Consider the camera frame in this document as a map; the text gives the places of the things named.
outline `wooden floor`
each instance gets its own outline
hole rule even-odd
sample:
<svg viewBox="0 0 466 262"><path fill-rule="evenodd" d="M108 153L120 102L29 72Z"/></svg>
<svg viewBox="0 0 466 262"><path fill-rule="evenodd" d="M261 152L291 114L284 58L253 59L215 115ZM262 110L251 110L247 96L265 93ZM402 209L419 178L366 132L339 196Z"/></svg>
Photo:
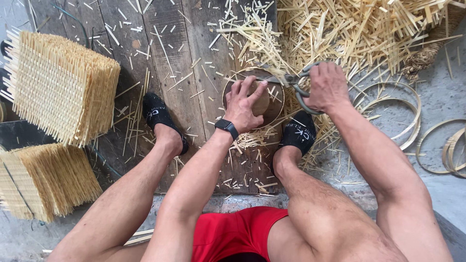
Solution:
<svg viewBox="0 0 466 262"><path fill-rule="evenodd" d="M137 0L130 1L138 9ZM145 0L139 1L141 10L145 10L148 2ZM223 77L215 72L230 76L232 74L231 70L238 71L241 69L238 62L232 60L228 55L231 51L229 48L233 48L233 52L238 54L240 52L239 46L228 45L226 39L221 36L212 45L212 48L216 48L218 51L212 51L209 48L217 33L215 30L214 32L209 31L209 28L212 27L207 26L207 22L218 23L219 19L223 19L227 11L225 1L154 0L150 1L152 4L143 15L136 12L128 0L97 0L94 2L91 0L56 0L53 2L80 20L88 37L92 36L92 29L95 36L100 36L94 39L94 50L96 52L111 57L120 63L121 74L116 94L121 93L137 82L141 82L141 84L115 99L114 122L123 117L123 115L117 117L120 114L118 110L123 107L131 104L131 111L134 111L139 101L146 69L148 69L150 72L148 90L163 97L176 125L183 133L197 136L187 136L190 149L186 155L180 157L181 161L186 163L213 134L215 128L208 121L215 122L215 118L224 115L224 111L220 110L219 107L222 108L221 95L226 82ZM239 4L233 2L232 12L238 16L238 20L242 20L244 17L240 4L245 5L249 2L247 0L240 0ZM38 26L50 17L39 32L61 35L73 41L77 41L79 38L77 42L84 44L84 34L76 20L65 14L60 17L61 12L53 8L49 1L30 0L30 3L34 9ZM274 29L276 29L275 3L267 10L267 19L271 20ZM118 40L119 45L106 30L105 24L111 28L111 32ZM130 29L137 27L143 27L144 29L142 32ZM156 28L162 36L160 40L155 35ZM236 35L234 39L239 41L243 38ZM139 50L147 53L148 48L150 48L151 55L149 59L147 59L146 55L137 52ZM202 59L192 68L192 61L198 58ZM205 64L205 62L212 62L210 65L215 68L210 68L209 64ZM204 66L213 84L206 77L201 65ZM178 88L175 87L169 90L176 81L190 73L193 74L178 84ZM202 90L204 92L192 97ZM108 134L102 135L98 139L99 152L105 158L105 161L120 174L125 174L133 168L153 147L152 143L147 141L154 139L153 134L142 119L138 130L143 130L143 132L139 133L137 143L134 137L136 131L134 131L123 153L127 125L128 120L125 119L117 123L114 130L110 130ZM276 135L269 142L279 140L279 135ZM219 172L219 187L216 187L215 192L258 193L258 188L254 185L254 181L257 179L264 184L278 182L276 178L266 178L272 176L265 164L270 164L275 148L276 145L267 148L261 147L262 163L255 160L257 149L246 150L243 154L240 154L237 150L231 150L231 163L227 162L229 156L227 155ZM177 171L181 168L180 163L175 160L171 162L159 184L159 192L167 192L170 184L176 178ZM103 171L104 175L112 173L110 170L105 169L101 171ZM249 187L244 184L245 175ZM223 185L223 181L228 179L237 181L238 184L243 186L240 189L231 189ZM277 186L269 188L271 192L275 190L277 190Z"/></svg>

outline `smartwatch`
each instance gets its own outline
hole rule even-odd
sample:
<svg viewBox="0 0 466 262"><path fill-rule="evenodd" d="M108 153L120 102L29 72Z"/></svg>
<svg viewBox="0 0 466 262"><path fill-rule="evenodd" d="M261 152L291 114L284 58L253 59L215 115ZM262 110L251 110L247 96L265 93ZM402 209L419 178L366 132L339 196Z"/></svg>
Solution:
<svg viewBox="0 0 466 262"><path fill-rule="evenodd" d="M220 119L215 123L215 127L230 132L233 137L233 141L239 136L238 131L236 131L233 123L228 120Z"/></svg>

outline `woven bamboo panel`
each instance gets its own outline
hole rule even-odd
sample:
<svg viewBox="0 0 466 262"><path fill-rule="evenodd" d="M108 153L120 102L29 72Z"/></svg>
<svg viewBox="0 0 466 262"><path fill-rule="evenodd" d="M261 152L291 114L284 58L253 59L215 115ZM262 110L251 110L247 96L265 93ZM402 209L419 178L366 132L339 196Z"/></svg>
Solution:
<svg viewBox="0 0 466 262"><path fill-rule="evenodd" d="M111 127L118 63L57 35L8 32L3 79L13 110L64 145L81 147Z"/></svg>
<svg viewBox="0 0 466 262"><path fill-rule="evenodd" d="M0 199L20 219L51 222L102 193L84 152L49 144L0 154Z"/></svg>

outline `man's left leg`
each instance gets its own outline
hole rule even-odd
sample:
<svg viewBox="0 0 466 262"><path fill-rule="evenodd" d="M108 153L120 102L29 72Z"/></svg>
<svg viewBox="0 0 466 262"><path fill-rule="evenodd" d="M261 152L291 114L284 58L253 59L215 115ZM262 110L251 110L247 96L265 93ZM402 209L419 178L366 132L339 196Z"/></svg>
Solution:
<svg viewBox="0 0 466 262"><path fill-rule="evenodd" d="M48 261L139 261L147 245L123 245L141 226L154 191L170 161L182 151L180 135L156 124L155 146L133 169L108 188L63 238Z"/></svg>

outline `red shorts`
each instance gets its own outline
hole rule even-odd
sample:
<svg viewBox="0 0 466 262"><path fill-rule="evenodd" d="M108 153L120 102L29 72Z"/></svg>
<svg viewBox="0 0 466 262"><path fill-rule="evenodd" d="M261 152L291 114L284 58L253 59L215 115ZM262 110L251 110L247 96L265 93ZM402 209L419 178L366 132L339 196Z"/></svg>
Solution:
<svg viewBox="0 0 466 262"><path fill-rule="evenodd" d="M230 214L202 214L194 230L192 262L216 262L237 253L253 252L270 262L267 237L287 209L251 207Z"/></svg>

